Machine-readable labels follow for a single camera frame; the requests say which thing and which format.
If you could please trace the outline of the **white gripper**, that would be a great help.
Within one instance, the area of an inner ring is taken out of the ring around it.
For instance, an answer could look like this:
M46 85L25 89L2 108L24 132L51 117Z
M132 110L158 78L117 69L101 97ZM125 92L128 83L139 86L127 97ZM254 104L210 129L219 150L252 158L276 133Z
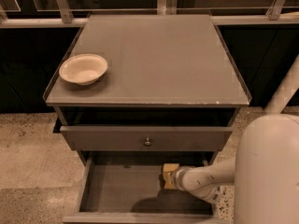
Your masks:
M183 185L183 176L190 170L190 167L183 166L177 168L172 173L164 173L164 188L165 189L179 189L185 191L185 186Z

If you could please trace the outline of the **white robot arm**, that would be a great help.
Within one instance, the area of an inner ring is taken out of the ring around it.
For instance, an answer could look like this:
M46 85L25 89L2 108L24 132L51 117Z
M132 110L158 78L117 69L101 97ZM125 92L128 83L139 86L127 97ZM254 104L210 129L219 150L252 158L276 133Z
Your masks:
M299 117L257 118L244 130L236 155L216 164L163 166L164 187L217 203L235 187L234 224L299 224Z

